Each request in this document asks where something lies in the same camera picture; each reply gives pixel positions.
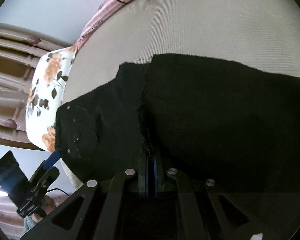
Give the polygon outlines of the person's left hand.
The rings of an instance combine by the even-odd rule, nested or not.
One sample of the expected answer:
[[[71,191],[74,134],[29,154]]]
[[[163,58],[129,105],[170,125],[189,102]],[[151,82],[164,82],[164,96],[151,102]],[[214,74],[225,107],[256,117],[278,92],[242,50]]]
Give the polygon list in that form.
[[[41,209],[45,212],[46,215],[49,215],[56,208],[55,200],[48,195],[45,195],[42,199]],[[44,216],[40,216],[37,213],[33,213],[31,215],[32,220],[35,223],[39,223]]]

